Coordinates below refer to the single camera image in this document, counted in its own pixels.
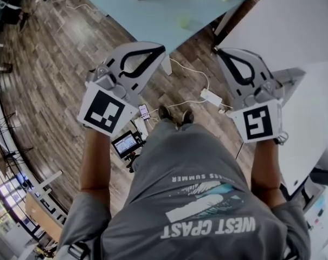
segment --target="white cable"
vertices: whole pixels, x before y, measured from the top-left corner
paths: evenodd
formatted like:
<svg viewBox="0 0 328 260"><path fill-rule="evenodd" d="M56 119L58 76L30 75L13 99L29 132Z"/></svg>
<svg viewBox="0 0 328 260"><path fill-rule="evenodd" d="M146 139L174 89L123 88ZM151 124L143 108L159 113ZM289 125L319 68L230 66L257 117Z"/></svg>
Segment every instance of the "white cable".
<svg viewBox="0 0 328 260"><path fill-rule="evenodd" d="M151 125L151 123L149 122L149 120L147 119L147 121L148 121L148 124L149 124L149 126L152 128L152 130L153 130L153 126Z"/></svg>
<svg viewBox="0 0 328 260"><path fill-rule="evenodd" d="M184 69L187 69L187 70L190 70L191 72L197 72L197 73L201 73L201 74L203 74L203 75L206 77L206 80L207 80L207 90L209 89L209 80L208 80L207 75L206 75L204 72L202 72L202 71L198 71L198 70L194 70L194 69L191 69L191 68L187 68L187 67L181 65L179 62L177 62L176 60L174 60L174 59L172 59L172 58L170 58L170 60L172 60L172 61L175 62L175 63L178 63L178 65L179 65L180 67L182 67L182 68L184 68ZM203 103L203 102L206 102L206 101L207 101L206 99L205 99L205 100L201 100L201 101L187 100L187 101L184 101L184 102L179 103L179 104L175 104L175 105L168 106L167 108L180 106L180 105L183 105L183 104L186 104L186 103ZM152 114L152 113L156 112L157 110L159 110L159 109L155 109L155 110L149 112L149 114Z"/></svg>
<svg viewBox="0 0 328 260"><path fill-rule="evenodd" d="M159 122L159 120L158 120L158 119L156 119L156 118L150 118L150 119L154 119L154 120L156 120L157 122Z"/></svg>
<svg viewBox="0 0 328 260"><path fill-rule="evenodd" d="M72 10L76 10L76 9L82 7L82 6L87 6L87 7L88 7L89 9L91 9L92 11L101 11L101 10L99 10L99 9L92 9L92 8L91 8L89 5L87 5L87 4L82 4L82 5L79 5L79 6L77 6L77 7L72 7L72 6L67 5L68 0L52 1L52 3L53 3L53 4L54 4L54 3L61 3L61 2L64 2L64 1L66 1L65 6L66 6L67 8L69 8L69 9L72 9Z"/></svg>
<svg viewBox="0 0 328 260"><path fill-rule="evenodd" d="M170 58L170 60L172 60L172 61L175 62L175 63L178 63L178 65L179 65L181 68L184 68L184 69L190 70L191 72L197 72L197 73L201 73L201 74L203 74L203 76L205 76L205 77L206 77L206 80L207 80L207 88L206 88L206 89L209 90L209 80L208 80L207 75L206 75L204 72L202 72L202 71L198 71L198 70L194 70L194 69L191 69L191 68L187 68L187 67L181 65L179 62L177 62L176 60L174 60L174 59L172 59L172 58Z"/></svg>
<svg viewBox="0 0 328 260"><path fill-rule="evenodd" d="M225 105L225 104L223 104L223 103L220 103L220 105L223 105L223 106L225 106L225 107L229 107L230 109L233 109L233 107L231 107L231 106L229 106L229 105Z"/></svg>

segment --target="light blue table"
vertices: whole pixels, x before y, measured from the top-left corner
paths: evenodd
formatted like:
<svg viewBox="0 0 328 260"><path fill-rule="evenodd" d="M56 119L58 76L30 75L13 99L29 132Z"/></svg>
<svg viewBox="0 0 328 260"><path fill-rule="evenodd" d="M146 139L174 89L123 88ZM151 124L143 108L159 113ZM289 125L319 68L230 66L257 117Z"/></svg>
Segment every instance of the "light blue table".
<svg viewBox="0 0 328 260"><path fill-rule="evenodd" d="M245 0L90 0L103 13L109 14L136 40L165 46L169 55L210 22L225 14L216 29L218 34ZM189 16L187 28L179 18ZM171 74L168 57L163 68Z"/></svg>

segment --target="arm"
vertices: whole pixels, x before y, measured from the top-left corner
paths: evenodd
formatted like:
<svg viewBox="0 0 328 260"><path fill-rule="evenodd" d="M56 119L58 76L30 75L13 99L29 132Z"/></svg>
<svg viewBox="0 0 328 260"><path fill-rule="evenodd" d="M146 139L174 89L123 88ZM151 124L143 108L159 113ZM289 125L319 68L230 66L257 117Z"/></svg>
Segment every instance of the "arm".
<svg viewBox="0 0 328 260"><path fill-rule="evenodd" d="M88 129L79 173L80 193L74 198L68 213L59 249L79 241L96 242L107 228L111 220L110 171L109 137Z"/></svg>
<svg viewBox="0 0 328 260"><path fill-rule="evenodd" d="M310 237L301 205L296 201L287 203L279 190L280 184L278 145L273 140L258 142L252 169L252 192L287 227L284 259L310 259Z"/></svg>
<svg viewBox="0 0 328 260"><path fill-rule="evenodd" d="M80 191L93 195L108 208L110 173L110 138L94 129L88 129L79 173Z"/></svg>
<svg viewBox="0 0 328 260"><path fill-rule="evenodd" d="M280 184L278 145L273 140L260 141L254 154L252 192L272 209L286 202L279 190Z"/></svg>

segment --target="person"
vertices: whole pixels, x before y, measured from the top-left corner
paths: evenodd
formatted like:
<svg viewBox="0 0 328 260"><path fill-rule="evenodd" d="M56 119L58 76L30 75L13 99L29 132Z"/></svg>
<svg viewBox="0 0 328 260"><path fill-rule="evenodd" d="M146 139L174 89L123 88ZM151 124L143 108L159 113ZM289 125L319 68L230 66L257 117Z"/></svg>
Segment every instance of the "person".
<svg viewBox="0 0 328 260"><path fill-rule="evenodd" d="M303 211L279 190L274 140L256 144L250 190L234 157L193 123L192 111L184 113L179 130L165 107L158 114L161 121L133 163L125 205L113 218L110 140L87 130L80 193L63 227L58 256L310 259Z"/></svg>

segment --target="desk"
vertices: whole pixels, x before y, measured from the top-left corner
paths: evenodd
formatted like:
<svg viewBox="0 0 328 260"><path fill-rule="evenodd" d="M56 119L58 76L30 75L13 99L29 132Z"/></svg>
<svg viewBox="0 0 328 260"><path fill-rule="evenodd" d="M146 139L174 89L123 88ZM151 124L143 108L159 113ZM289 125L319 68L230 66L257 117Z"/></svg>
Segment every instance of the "desk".
<svg viewBox="0 0 328 260"><path fill-rule="evenodd" d="M31 192L27 193L25 199L25 211L53 240L59 242L62 224L47 211L45 206Z"/></svg>
<svg viewBox="0 0 328 260"><path fill-rule="evenodd" d="M221 26L231 18L245 0L90 0L103 13L109 14L136 40L162 44L167 55L216 18L226 13ZM183 29L180 17L189 16L190 24ZM171 74L168 57L163 62Z"/></svg>

